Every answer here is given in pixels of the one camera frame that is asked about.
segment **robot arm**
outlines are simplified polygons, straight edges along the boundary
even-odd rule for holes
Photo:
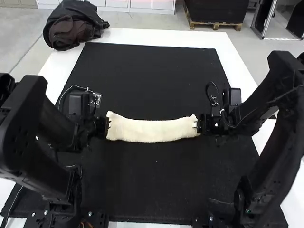
[[[49,202],[50,214],[58,214],[56,211],[60,210],[61,215],[65,215],[59,223],[77,227],[81,174],[47,155],[36,136],[42,137],[54,150],[73,152],[86,146],[92,136],[105,137],[107,119],[91,116],[79,123],[71,121],[46,97],[48,83],[43,77],[24,76],[16,84],[5,74],[0,75],[0,82],[0,177],[40,193]],[[84,95],[75,95],[73,99],[82,102]],[[83,105],[88,109],[89,103]],[[78,110],[81,112],[82,107],[73,109],[73,117]]]
[[[235,227],[271,226],[269,214],[290,191],[304,155],[304,65],[285,51],[273,51],[268,62],[268,75],[245,102],[239,89],[226,90],[218,115],[201,117],[204,134],[252,136],[279,110],[260,158],[235,192]]]

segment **black box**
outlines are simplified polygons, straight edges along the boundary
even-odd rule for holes
[[[249,0],[185,0],[195,22],[242,23]]]

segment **black cloth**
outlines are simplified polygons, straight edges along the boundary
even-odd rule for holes
[[[169,120],[209,113],[209,81],[220,94],[229,88],[214,49],[86,43],[63,91],[74,84],[102,93],[99,115],[111,110]],[[190,224],[194,216],[207,223],[208,198],[232,203],[240,177],[257,158],[251,137],[217,147],[207,136],[150,144],[93,138],[81,154],[59,154],[64,165],[83,166],[83,208],[115,221],[175,224]],[[13,216],[44,208],[38,194],[22,195]],[[271,219],[286,224],[280,208]]]
[[[92,39],[110,26],[97,14],[97,7],[88,1],[64,0],[51,13],[43,29],[48,46],[66,51]]]

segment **black jacket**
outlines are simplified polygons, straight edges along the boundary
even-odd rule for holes
[[[64,0],[51,13],[43,29],[47,45],[66,51],[92,39],[100,38],[101,30],[110,26],[97,14],[97,7],[88,1]]]

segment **wooden pallet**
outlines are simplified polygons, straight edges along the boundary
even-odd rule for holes
[[[190,26],[190,29],[195,29],[195,25],[213,25],[213,30],[218,30],[219,28],[219,25],[230,25],[230,26],[234,26],[234,29],[236,31],[240,31],[242,29],[242,24],[243,23],[225,23],[225,22],[201,22],[201,21],[193,21],[190,17],[190,14],[189,14],[189,11],[188,11],[188,8],[186,6],[186,4],[184,3],[184,9],[185,9],[185,12],[186,12],[186,17],[187,17],[187,20],[189,22],[189,26]]]

